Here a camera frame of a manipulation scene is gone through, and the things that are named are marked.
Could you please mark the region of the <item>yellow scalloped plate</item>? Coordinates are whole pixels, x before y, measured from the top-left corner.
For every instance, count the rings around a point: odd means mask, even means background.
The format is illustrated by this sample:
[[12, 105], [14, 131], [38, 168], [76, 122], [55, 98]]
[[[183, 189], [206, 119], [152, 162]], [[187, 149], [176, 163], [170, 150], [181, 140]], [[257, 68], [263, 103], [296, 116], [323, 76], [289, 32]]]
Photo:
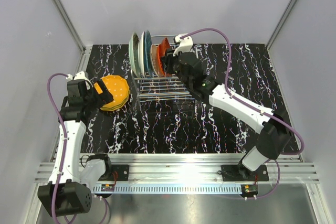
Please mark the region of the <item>yellow scalloped plate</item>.
[[121, 76], [108, 75], [100, 79], [103, 80], [114, 100], [123, 100], [125, 97], [130, 96], [130, 87], [126, 79]]

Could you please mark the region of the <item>green scalloped plate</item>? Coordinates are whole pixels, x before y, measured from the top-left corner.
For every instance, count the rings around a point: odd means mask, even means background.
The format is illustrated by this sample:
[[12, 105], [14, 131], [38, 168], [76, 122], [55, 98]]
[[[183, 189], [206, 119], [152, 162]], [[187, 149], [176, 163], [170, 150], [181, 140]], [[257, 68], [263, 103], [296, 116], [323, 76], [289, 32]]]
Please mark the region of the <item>green scalloped plate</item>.
[[128, 102], [129, 97], [125, 97], [123, 100], [113, 100], [112, 102], [102, 106], [100, 110], [102, 111], [116, 111], [122, 108]]

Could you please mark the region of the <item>red-orange scalloped plate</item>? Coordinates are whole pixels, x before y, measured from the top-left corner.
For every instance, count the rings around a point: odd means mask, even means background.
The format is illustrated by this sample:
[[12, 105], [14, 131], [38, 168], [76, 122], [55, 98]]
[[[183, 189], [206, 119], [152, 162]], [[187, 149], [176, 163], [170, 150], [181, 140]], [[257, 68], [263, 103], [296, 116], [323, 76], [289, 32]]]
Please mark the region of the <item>red-orange scalloped plate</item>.
[[159, 64], [159, 71], [160, 71], [160, 75], [162, 77], [165, 77], [166, 74], [164, 72], [164, 69], [163, 69], [163, 65], [162, 65], [162, 62], [161, 62], [161, 58], [163, 57], [163, 53], [162, 53], [162, 45], [158, 45], [157, 47], [157, 60], [158, 60], [158, 64]]

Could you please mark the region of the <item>dark red scalloped plate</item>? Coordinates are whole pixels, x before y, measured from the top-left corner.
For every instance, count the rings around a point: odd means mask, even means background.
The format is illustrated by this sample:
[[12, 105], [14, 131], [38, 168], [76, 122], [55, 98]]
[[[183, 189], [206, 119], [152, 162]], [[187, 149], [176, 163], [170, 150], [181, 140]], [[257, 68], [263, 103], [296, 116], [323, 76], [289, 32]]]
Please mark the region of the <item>dark red scalloped plate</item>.
[[166, 50], [169, 49], [171, 46], [170, 46], [170, 43], [169, 43], [169, 40], [167, 37], [165, 37], [162, 42], [158, 45], [158, 57], [161, 58], [163, 56], [165, 56], [165, 53], [166, 53]]

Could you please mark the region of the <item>cream plate with dark patch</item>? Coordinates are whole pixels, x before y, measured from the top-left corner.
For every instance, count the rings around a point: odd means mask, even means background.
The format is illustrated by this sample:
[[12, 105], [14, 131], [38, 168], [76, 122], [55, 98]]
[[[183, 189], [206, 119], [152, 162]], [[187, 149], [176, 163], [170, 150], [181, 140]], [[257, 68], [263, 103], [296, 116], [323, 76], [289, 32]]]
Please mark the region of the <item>cream plate with dark patch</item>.
[[157, 63], [157, 46], [156, 45], [151, 45], [151, 51], [150, 51], [150, 59], [151, 59], [151, 64], [154, 73], [159, 77], [160, 76], [160, 71], [159, 71], [159, 66]]

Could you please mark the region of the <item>dark teal plate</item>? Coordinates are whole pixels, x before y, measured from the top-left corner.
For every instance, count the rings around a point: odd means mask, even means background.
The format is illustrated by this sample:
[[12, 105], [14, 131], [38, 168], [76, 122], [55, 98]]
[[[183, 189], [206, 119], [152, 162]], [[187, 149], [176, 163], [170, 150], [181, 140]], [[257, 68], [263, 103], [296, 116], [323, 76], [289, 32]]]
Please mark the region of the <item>dark teal plate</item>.
[[148, 73], [150, 78], [153, 77], [153, 70], [152, 70], [152, 64], [151, 64], [151, 46], [152, 46], [152, 39], [150, 32], [146, 30], [144, 32], [144, 68], [145, 71]]

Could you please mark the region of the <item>white plate teal rim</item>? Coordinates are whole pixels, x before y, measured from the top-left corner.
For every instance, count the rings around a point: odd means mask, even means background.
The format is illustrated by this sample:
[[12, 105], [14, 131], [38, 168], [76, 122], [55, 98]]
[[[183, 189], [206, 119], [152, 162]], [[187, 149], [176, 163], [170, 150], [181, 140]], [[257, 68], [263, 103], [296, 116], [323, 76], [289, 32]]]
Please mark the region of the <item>white plate teal rim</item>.
[[141, 71], [141, 77], [145, 77], [145, 66], [144, 66], [144, 35], [145, 32], [141, 34], [140, 40], [139, 40], [139, 48], [138, 48], [138, 60], [139, 60], [139, 66]]

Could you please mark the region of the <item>light green flower plate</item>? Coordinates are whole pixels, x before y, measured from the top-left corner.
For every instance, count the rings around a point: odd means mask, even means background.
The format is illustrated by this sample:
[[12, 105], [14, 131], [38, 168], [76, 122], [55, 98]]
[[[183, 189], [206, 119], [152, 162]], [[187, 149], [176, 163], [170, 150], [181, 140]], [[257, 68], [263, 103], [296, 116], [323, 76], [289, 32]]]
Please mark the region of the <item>light green flower plate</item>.
[[138, 44], [138, 35], [136, 33], [133, 33], [129, 41], [129, 59], [131, 64], [131, 70], [136, 75], [136, 77], [139, 78], [141, 76], [141, 70], [138, 59]]

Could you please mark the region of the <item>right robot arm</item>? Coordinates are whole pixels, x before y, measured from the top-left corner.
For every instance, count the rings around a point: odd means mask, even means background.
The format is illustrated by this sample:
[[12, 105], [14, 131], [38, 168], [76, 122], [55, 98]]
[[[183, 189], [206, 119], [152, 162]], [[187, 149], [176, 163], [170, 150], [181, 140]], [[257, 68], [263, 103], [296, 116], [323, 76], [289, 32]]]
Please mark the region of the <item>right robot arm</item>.
[[276, 160], [292, 139], [293, 134], [284, 125], [286, 110], [273, 111], [227, 90], [223, 83], [205, 74], [195, 53], [176, 55], [168, 49], [160, 62], [164, 71], [176, 75], [195, 100], [231, 114], [259, 135], [254, 147], [234, 168], [234, 174], [242, 180], [251, 180], [264, 162]]

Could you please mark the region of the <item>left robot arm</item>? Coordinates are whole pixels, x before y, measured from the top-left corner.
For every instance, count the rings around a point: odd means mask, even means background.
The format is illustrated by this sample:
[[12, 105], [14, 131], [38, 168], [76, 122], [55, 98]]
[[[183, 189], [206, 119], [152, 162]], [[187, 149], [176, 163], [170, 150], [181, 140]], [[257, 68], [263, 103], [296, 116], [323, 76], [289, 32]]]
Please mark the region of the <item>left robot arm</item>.
[[59, 151], [47, 185], [38, 188], [38, 198], [54, 222], [58, 217], [87, 213], [92, 205], [92, 191], [98, 180], [112, 177], [113, 168], [107, 154], [88, 158], [82, 171], [80, 149], [90, 111], [113, 101], [102, 80], [67, 83], [67, 96], [57, 109], [60, 123]]

